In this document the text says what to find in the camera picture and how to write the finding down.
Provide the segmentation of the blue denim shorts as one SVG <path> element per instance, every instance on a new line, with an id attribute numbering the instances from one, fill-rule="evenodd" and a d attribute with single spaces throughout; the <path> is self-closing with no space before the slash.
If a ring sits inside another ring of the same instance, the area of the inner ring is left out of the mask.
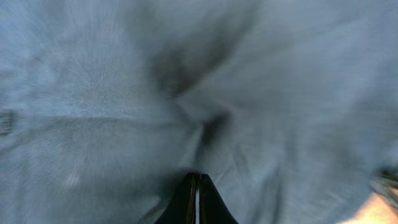
<path id="1" fill-rule="evenodd" d="M 338 223 L 397 166 L 396 1 L 2 1 L 1 222 Z"/>

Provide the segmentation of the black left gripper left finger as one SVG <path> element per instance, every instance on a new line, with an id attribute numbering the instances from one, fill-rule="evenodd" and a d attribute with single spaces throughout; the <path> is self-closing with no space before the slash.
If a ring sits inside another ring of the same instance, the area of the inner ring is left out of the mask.
<path id="1" fill-rule="evenodd" d="M 196 223 L 197 174 L 189 172 L 173 194 L 163 214 L 154 224 Z"/>

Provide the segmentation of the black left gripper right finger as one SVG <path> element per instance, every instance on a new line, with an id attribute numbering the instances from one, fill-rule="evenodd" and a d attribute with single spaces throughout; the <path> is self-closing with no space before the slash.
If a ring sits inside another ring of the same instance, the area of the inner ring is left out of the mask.
<path id="1" fill-rule="evenodd" d="M 200 224 L 238 224 L 208 174 L 200 175 Z"/>

